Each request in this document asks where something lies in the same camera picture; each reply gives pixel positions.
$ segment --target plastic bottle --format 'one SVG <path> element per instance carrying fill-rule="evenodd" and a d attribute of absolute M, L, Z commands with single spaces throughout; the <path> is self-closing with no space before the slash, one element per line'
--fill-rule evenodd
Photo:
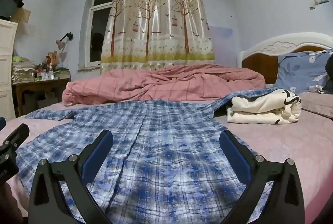
<path fill-rule="evenodd" d="M 52 68 L 52 63 L 49 65 L 49 80 L 53 80 L 54 75 L 53 75 L 53 68 Z"/>

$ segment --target blue pillow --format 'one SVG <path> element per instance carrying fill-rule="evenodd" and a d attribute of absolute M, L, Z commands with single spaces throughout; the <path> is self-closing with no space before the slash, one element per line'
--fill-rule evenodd
<path fill-rule="evenodd" d="M 309 87 L 325 86 L 325 65 L 333 49 L 318 52 L 288 53 L 279 56 L 275 86 L 295 94 L 309 92 Z"/>

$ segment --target pink plaid duvet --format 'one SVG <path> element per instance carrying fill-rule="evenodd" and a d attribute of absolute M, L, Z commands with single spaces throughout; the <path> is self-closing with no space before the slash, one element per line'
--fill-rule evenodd
<path fill-rule="evenodd" d="M 264 87 L 261 74 L 218 64 L 170 66 L 157 71 L 116 69 L 68 83 L 63 102 L 69 106 L 124 100 L 217 100 L 233 91 Z"/>

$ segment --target metal bolt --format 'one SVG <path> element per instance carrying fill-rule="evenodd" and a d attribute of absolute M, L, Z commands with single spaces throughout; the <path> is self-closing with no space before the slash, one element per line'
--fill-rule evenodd
<path fill-rule="evenodd" d="M 41 159 L 39 161 L 39 164 L 42 165 L 42 166 L 45 165 L 46 164 L 46 159 L 45 158 Z"/>
<path fill-rule="evenodd" d="M 258 154 L 255 159 L 258 161 L 258 162 L 263 162 L 265 159 L 262 155 Z"/>
<path fill-rule="evenodd" d="M 288 159 L 287 159 L 287 163 L 288 163 L 289 165 L 293 165 L 293 164 L 295 164 L 295 161 L 292 160 L 291 158 L 288 158 Z"/>
<path fill-rule="evenodd" d="M 72 154 L 69 156 L 68 159 L 69 159 L 69 161 L 74 162 L 77 158 L 78 158 L 78 156 L 76 154 Z"/>

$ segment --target clutter on table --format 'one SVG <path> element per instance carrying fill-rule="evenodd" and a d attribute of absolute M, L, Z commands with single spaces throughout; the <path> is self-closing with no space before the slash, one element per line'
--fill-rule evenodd
<path fill-rule="evenodd" d="M 35 80 L 35 64 L 27 58 L 13 56 L 12 84 L 33 82 Z"/>
<path fill-rule="evenodd" d="M 71 78 L 69 69 L 60 67 L 57 52 L 49 52 L 44 62 L 35 65 L 27 58 L 13 56 L 12 84 Z"/>

